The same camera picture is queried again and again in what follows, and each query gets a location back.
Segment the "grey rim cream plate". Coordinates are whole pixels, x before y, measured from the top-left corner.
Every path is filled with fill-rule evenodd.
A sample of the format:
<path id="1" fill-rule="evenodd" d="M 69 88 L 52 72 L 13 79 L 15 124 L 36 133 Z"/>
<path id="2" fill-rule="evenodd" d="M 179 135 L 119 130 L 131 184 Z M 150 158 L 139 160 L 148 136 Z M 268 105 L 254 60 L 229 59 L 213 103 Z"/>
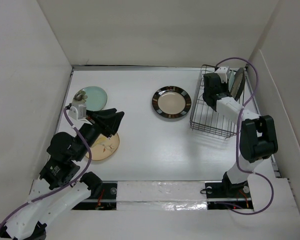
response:
<path id="1" fill-rule="evenodd" d="M 230 89 L 231 96 L 238 101 L 245 88 L 245 69 L 239 68 L 234 74 L 234 80 Z"/>

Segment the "teal rectangular divided plate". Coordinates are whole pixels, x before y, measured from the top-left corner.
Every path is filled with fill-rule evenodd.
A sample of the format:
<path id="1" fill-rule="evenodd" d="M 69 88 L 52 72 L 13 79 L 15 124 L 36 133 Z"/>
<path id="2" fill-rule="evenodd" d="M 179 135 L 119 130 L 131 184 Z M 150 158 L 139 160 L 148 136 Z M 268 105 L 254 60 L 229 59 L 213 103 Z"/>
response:
<path id="1" fill-rule="evenodd" d="M 230 93 L 230 95 L 232 96 L 232 90 L 233 90 L 233 84 L 234 84 L 234 80 L 235 80 L 235 72 L 233 70 L 230 70 L 230 72 L 227 75 L 228 78 L 228 91 Z"/>

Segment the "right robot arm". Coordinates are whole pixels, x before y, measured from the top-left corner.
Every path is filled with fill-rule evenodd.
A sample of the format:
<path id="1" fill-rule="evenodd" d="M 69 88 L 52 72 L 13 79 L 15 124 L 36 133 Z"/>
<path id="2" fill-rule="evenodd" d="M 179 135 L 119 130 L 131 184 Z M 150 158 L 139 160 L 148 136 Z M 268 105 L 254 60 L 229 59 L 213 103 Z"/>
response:
<path id="1" fill-rule="evenodd" d="M 204 74 L 203 86 L 202 98 L 207 105 L 238 127 L 235 164 L 225 172 L 221 184 L 222 193 L 233 198 L 255 168 L 278 151 L 275 121 L 270 115 L 259 115 L 238 103 L 218 73 Z"/>

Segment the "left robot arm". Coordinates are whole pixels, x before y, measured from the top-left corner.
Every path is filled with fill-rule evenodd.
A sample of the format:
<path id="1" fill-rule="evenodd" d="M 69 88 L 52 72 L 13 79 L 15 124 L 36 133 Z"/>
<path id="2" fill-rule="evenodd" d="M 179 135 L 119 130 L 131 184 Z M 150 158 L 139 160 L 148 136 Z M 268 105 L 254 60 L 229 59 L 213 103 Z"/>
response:
<path id="1" fill-rule="evenodd" d="M 56 133 L 47 148 L 50 158 L 33 181 L 25 203 L 0 223 L 0 238 L 11 240 L 44 240 L 48 226 L 58 215 L 75 207 L 82 200 L 102 195 L 103 181 L 88 171 L 92 162 L 91 147 L 100 135 L 114 136 L 125 115 L 116 108 L 86 110 L 77 128 L 74 109 L 68 105 L 63 115 L 76 135 Z"/>

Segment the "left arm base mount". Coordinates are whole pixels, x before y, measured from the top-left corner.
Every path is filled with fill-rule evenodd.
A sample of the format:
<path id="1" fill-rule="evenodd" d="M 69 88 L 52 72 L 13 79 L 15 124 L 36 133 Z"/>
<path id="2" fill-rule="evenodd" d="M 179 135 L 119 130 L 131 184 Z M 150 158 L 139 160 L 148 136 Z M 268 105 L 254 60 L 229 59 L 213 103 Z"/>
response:
<path id="1" fill-rule="evenodd" d="M 72 208 L 74 211 L 112 211 L 117 209 L 117 181 L 106 181 L 98 196 L 89 197 Z"/>

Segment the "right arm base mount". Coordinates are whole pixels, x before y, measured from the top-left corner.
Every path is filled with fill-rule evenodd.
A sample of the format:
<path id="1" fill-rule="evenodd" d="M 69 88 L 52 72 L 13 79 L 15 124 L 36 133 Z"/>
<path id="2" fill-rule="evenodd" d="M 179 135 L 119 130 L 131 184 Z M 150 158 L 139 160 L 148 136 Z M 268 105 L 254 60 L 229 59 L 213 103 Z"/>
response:
<path id="1" fill-rule="evenodd" d="M 208 210 L 254 209 L 250 188 L 247 183 L 228 196 L 220 181 L 206 182 L 200 193 L 206 196 Z"/>

